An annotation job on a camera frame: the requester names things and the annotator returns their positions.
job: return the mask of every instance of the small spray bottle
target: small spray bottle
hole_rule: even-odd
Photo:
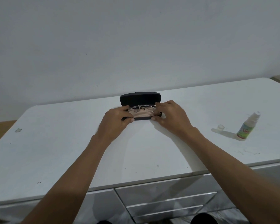
[[[246,140],[246,138],[249,136],[249,134],[251,133],[251,131],[254,129],[255,125],[257,124],[259,117],[260,117],[260,112],[254,112],[243,123],[242,127],[236,133],[236,135],[240,141]]]

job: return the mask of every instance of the drawer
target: drawer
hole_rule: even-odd
[[[161,202],[127,206],[131,216],[141,216],[162,211],[176,210],[206,204],[216,192],[168,199]]]
[[[175,209],[171,211],[164,211],[164,212],[157,212],[147,215],[142,215],[138,217],[134,217],[134,221],[136,223],[145,223],[145,222],[153,222],[158,221],[166,218],[174,218],[174,217],[180,217],[180,216],[187,216],[195,214],[196,212],[201,209],[203,205],[189,207],[189,208],[183,208],[183,209]]]
[[[159,202],[219,190],[220,186],[211,174],[116,188],[118,195],[126,206]]]

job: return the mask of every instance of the eyeglass case lid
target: eyeglass case lid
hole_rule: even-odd
[[[137,105],[154,105],[161,101],[161,95],[156,92],[136,92],[128,93],[120,96],[122,106],[129,105],[134,107]]]

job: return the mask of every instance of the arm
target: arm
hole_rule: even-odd
[[[187,143],[207,167],[218,184],[253,224],[280,224],[280,188],[257,175],[193,127],[186,112],[174,101],[156,103],[153,117],[161,126]]]
[[[92,136],[86,149],[21,222],[22,224],[73,223],[105,150],[126,126],[134,121],[134,118],[121,120],[122,117],[133,117],[124,111],[127,108],[128,106],[124,106],[106,112],[97,133]]]

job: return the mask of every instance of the right hand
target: right hand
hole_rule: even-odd
[[[182,140],[186,140],[197,128],[193,127],[186,112],[174,101],[155,103],[155,115],[162,112],[166,118],[153,116],[151,119],[157,121],[162,127],[175,134]]]

